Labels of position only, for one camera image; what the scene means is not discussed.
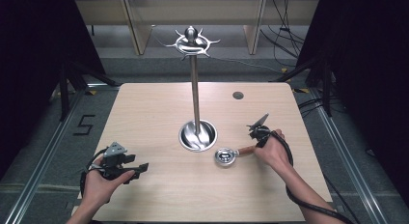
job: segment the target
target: wooden table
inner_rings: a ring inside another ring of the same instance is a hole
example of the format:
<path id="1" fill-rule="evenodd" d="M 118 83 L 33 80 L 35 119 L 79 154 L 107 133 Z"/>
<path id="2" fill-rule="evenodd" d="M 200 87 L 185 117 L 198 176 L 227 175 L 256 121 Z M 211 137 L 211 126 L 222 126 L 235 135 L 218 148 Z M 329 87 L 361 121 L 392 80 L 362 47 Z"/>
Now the wooden table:
<path id="1" fill-rule="evenodd" d="M 243 99 L 232 96 L 241 92 Z M 136 154 L 125 165 L 148 162 L 139 180 L 122 185 L 96 214 L 99 221 L 141 222 L 285 222 L 302 221 L 286 196 L 285 184 L 253 154 L 230 168 L 216 165 L 222 147 L 256 144 L 249 128 L 265 113 L 264 123 L 280 128 L 294 157 L 294 167 L 331 202 L 292 91 L 286 83 L 199 83 L 200 114 L 216 126 L 218 139 L 209 150 L 193 153 L 178 141 L 181 127 L 194 119 L 190 83 L 122 85 L 96 151 L 117 141 Z"/>

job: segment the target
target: aluminum rail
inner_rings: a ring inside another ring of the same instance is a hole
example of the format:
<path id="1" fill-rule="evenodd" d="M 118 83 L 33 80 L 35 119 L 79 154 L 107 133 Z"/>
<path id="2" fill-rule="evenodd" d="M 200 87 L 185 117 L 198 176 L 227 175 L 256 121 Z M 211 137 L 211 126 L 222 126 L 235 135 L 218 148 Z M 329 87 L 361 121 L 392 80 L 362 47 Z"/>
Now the aluminum rail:
<path id="1" fill-rule="evenodd" d="M 63 119 L 57 126 L 51 140 L 48 142 L 44 153 L 41 156 L 33 174 L 31 175 L 29 181 L 25 184 L 20 196 L 16 200 L 14 206 L 12 207 L 9 216 L 7 218 L 7 224 L 20 223 L 25 212 L 27 211 L 34 195 L 36 194 L 37 188 L 41 182 L 41 179 L 48 168 L 54 154 L 56 153 L 61 140 L 66 133 L 67 126 L 71 121 L 72 113 L 75 110 L 79 100 L 84 96 L 84 91 L 78 90 L 77 93 L 72 98 L 71 109 L 69 110 L 65 119 Z"/>
<path id="2" fill-rule="evenodd" d="M 319 94 L 317 89 L 312 88 L 310 89 L 313 98 L 319 98 Z M 322 107 L 318 107 L 318 113 L 321 117 L 325 127 L 327 128 L 328 133 L 330 134 L 335 147 L 338 151 L 339 156 L 343 164 L 345 165 L 345 169 L 349 174 L 352 182 L 357 189 L 361 200 L 367 209 L 370 219 L 373 223 L 384 224 L 388 223 L 388 220 L 381 210 L 378 201 L 376 200 L 375 196 L 373 195 L 369 185 L 365 181 L 361 171 L 359 170 L 357 164 L 355 163 L 354 158 L 352 157 L 351 153 L 349 152 L 348 148 L 343 141 L 340 132 L 337 129 L 332 118 L 328 117 Z"/>

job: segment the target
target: human hand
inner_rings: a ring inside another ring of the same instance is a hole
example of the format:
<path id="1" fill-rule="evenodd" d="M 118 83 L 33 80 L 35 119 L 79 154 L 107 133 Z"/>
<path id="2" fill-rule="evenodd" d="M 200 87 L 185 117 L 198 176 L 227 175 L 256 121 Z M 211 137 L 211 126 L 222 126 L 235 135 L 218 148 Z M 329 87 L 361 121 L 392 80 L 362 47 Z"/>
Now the human hand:
<path id="1" fill-rule="evenodd" d="M 102 157 L 96 159 L 94 164 L 100 165 L 101 161 Z M 99 171 L 91 170 L 87 174 L 81 205 L 85 204 L 99 209 L 110 200 L 118 186 L 127 182 L 134 174 L 135 171 L 133 170 L 126 171 L 116 179 L 109 181 L 104 179 Z"/>
<path id="2" fill-rule="evenodd" d="M 286 139 L 280 129 L 276 129 L 275 131 L 280 137 Z M 276 172 L 290 166 L 284 146 L 274 137 L 270 136 L 264 147 L 255 148 L 254 153 L 258 158 L 270 165 Z"/>
<path id="3" fill-rule="evenodd" d="M 96 159 L 94 164 L 100 165 L 101 161 L 102 157 Z M 109 201 L 115 189 L 127 182 L 134 174 L 133 170 L 126 171 L 116 179 L 108 181 L 97 170 L 91 170 L 87 174 L 81 204 L 67 224 L 90 223 L 99 208 Z"/>

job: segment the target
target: metal pole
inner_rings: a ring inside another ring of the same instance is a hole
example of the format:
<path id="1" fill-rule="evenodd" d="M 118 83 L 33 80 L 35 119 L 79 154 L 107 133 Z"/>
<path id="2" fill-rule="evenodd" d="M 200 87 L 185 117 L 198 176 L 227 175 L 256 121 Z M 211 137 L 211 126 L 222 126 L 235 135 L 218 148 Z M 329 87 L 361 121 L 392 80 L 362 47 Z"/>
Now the metal pole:
<path id="1" fill-rule="evenodd" d="M 199 115 L 199 92 L 198 92 L 198 69 L 196 67 L 198 56 L 191 55 L 190 57 L 190 68 L 192 69 L 192 94 L 193 94 L 193 108 L 195 112 L 195 134 L 201 133 L 201 117 Z"/>

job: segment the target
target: metal ornament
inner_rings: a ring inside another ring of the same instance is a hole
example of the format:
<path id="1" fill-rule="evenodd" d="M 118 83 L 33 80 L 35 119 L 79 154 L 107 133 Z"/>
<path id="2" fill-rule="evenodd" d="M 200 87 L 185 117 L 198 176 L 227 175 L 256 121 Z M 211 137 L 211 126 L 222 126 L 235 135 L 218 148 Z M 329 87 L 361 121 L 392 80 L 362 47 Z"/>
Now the metal ornament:
<path id="1" fill-rule="evenodd" d="M 192 152 L 202 152 L 211 148 L 217 139 L 216 128 L 210 122 L 201 120 L 199 112 L 197 56 L 199 54 L 209 56 L 207 50 L 210 48 L 210 45 L 214 43 L 202 36 L 202 31 L 203 29 L 198 32 L 198 30 L 192 26 L 184 31 L 184 35 L 176 31 L 180 37 L 174 44 L 167 45 L 168 47 L 174 47 L 177 51 L 182 53 L 182 60 L 185 59 L 186 56 L 190 58 L 195 120 L 186 123 L 181 128 L 179 141 L 185 149 Z"/>

